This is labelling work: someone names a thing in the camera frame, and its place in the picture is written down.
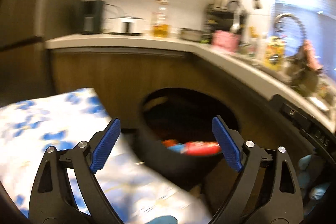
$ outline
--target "kitchen utensil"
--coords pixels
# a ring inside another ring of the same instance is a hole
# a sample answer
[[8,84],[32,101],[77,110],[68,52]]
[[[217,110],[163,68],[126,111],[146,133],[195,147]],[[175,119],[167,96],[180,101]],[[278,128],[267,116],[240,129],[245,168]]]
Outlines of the kitchen utensil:
[[124,17],[111,18],[110,33],[118,35],[142,35],[144,32],[145,20],[126,14]]
[[239,7],[239,0],[222,0],[221,7],[226,7],[228,12],[234,12]]
[[202,31],[182,28],[180,38],[188,41],[200,42],[202,40]]
[[215,0],[213,4],[213,9],[214,10],[220,10],[222,7],[222,0]]

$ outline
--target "kitchen counter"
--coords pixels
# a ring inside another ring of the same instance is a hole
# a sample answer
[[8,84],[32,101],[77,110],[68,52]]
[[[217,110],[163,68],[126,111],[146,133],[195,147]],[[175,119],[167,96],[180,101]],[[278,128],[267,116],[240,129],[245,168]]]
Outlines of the kitchen counter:
[[174,37],[158,38],[149,35],[117,36],[109,34],[74,34],[46,41],[46,48],[51,50],[78,47],[135,47],[190,52],[221,68],[267,100],[275,94],[280,94],[297,107],[314,116],[331,132],[335,132],[335,123],[290,87],[257,68],[216,50],[211,45],[184,41]]

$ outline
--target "glass bottle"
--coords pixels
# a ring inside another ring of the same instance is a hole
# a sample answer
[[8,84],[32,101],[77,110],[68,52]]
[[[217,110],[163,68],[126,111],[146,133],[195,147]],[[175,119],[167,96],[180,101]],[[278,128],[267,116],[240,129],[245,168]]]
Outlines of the glass bottle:
[[152,34],[155,37],[168,37],[169,25],[167,20],[168,0],[157,0],[157,12],[153,13]]
[[257,48],[259,46],[259,35],[255,31],[255,27],[250,27],[250,47],[248,51],[248,55],[251,58],[255,57],[255,54],[257,52]]

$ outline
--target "kitchen faucet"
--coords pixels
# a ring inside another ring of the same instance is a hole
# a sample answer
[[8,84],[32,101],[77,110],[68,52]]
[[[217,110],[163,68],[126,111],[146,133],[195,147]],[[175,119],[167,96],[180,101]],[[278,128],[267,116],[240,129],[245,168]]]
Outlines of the kitchen faucet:
[[280,24],[282,23],[281,19],[285,17],[293,18],[295,22],[299,25],[301,29],[301,33],[302,33],[302,44],[303,44],[307,38],[306,29],[304,25],[302,24],[301,20],[299,20],[295,15],[291,13],[283,13],[283,14],[276,16],[276,18],[274,19],[274,35],[276,36],[277,32],[283,32],[283,25],[280,25]]

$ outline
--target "metal screw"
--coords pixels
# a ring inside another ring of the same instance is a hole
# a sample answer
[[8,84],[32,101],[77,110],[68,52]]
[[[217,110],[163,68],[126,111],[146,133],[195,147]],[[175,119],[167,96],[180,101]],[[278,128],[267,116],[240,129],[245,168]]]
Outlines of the metal screw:
[[254,147],[254,142],[252,141],[246,141],[245,144],[247,147]]
[[285,153],[286,152],[286,149],[282,146],[279,146],[278,150],[279,150],[280,153]]
[[82,141],[82,142],[80,142],[79,144],[78,144],[78,147],[79,148],[84,148],[84,147],[86,147],[87,146],[87,142],[86,141]]
[[51,152],[53,152],[55,150],[55,147],[53,147],[53,146],[49,146],[48,148],[47,148],[47,152],[48,153],[51,153]]

